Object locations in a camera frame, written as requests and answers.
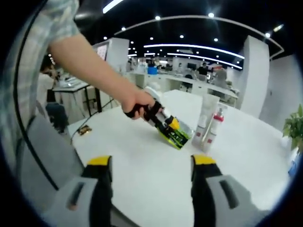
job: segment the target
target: potted plant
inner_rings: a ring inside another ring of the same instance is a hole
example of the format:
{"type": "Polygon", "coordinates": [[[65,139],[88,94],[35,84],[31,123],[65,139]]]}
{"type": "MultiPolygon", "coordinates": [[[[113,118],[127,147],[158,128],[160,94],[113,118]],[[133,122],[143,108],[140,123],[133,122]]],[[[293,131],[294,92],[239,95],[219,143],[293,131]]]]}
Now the potted plant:
{"type": "Polygon", "coordinates": [[[298,154],[303,153],[303,109],[301,104],[298,111],[285,120],[283,136],[292,138],[291,150],[298,147],[298,154]]]}

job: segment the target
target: table surface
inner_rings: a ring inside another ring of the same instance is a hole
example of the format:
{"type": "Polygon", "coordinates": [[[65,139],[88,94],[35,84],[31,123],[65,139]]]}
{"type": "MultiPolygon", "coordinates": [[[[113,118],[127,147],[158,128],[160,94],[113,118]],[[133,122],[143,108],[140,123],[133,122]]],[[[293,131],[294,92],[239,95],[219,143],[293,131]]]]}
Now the table surface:
{"type": "Polygon", "coordinates": [[[208,83],[200,81],[200,80],[188,79],[188,78],[185,78],[185,77],[173,76],[173,75],[169,75],[169,74],[149,75],[149,74],[135,73],[135,72],[130,72],[130,73],[136,74],[136,75],[157,76],[157,77],[162,77],[162,78],[166,78],[166,79],[171,79],[171,80],[186,82],[186,83],[189,83],[189,84],[197,84],[199,86],[207,87],[208,89],[211,89],[211,90],[214,90],[214,91],[219,91],[219,92],[221,92],[223,94],[226,94],[228,96],[231,96],[233,98],[237,98],[238,99],[238,96],[235,93],[233,93],[232,91],[230,91],[228,89],[224,89],[222,87],[218,87],[218,86],[213,85],[213,84],[208,84],[208,83]]]}
{"type": "MultiPolygon", "coordinates": [[[[182,91],[164,94],[170,111],[196,128],[202,98],[182,91]]],[[[287,185],[282,133],[239,110],[228,107],[209,156],[225,175],[251,192],[260,209],[271,209],[287,185]]],[[[73,133],[82,123],[69,127],[73,133]]],[[[73,142],[84,165],[94,157],[113,156],[113,204],[142,227],[193,226],[190,156],[201,154],[189,141],[176,150],[157,131],[121,108],[93,116],[92,131],[73,142]]]]}
{"type": "Polygon", "coordinates": [[[75,78],[74,80],[72,80],[72,82],[70,82],[71,84],[73,83],[78,83],[77,85],[75,86],[72,86],[72,87],[61,87],[59,84],[53,88],[53,92],[77,92],[83,88],[86,88],[89,86],[88,83],[80,80],[80,79],[77,79],[75,78]]]}

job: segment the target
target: ceiling light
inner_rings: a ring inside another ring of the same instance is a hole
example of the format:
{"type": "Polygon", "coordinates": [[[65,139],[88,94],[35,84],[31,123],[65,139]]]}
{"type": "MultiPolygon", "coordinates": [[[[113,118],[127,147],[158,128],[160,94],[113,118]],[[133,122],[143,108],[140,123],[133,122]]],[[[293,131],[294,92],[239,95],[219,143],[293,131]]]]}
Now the ceiling light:
{"type": "Polygon", "coordinates": [[[107,4],[104,8],[103,8],[103,13],[106,14],[107,12],[109,12],[113,7],[115,7],[116,5],[118,5],[120,2],[122,2],[123,0],[113,0],[111,1],[109,4],[107,4]]]}
{"type": "Polygon", "coordinates": [[[218,51],[226,54],[230,54],[233,56],[236,56],[238,58],[245,59],[243,56],[238,55],[236,53],[232,53],[229,51],[213,48],[213,47],[208,47],[208,46],[199,46],[199,45],[191,45],[191,44],[153,44],[153,45],[145,45],[144,48],[149,48],[149,47],[164,47],[164,46],[177,46],[177,47],[189,47],[189,48],[200,48],[200,49],[207,49],[211,51],[218,51]]]}
{"type": "Polygon", "coordinates": [[[223,63],[223,64],[226,64],[226,65],[230,65],[230,66],[233,66],[233,67],[236,67],[238,69],[242,69],[242,67],[240,66],[237,66],[237,65],[234,65],[234,64],[231,64],[231,63],[228,63],[228,62],[225,62],[225,61],[220,61],[220,60],[217,60],[217,59],[213,59],[213,58],[207,58],[207,57],[201,57],[201,56],[198,56],[198,55],[191,55],[191,54],[183,54],[183,53],[167,53],[167,55],[175,55],[175,56],[183,56],[183,57],[192,57],[192,58],[200,58],[200,59],[207,59],[207,60],[211,60],[211,61],[216,61],[220,63],[223,63]]]}
{"type": "Polygon", "coordinates": [[[279,25],[279,26],[275,27],[274,32],[281,30],[283,27],[284,27],[284,25],[279,25]]]}

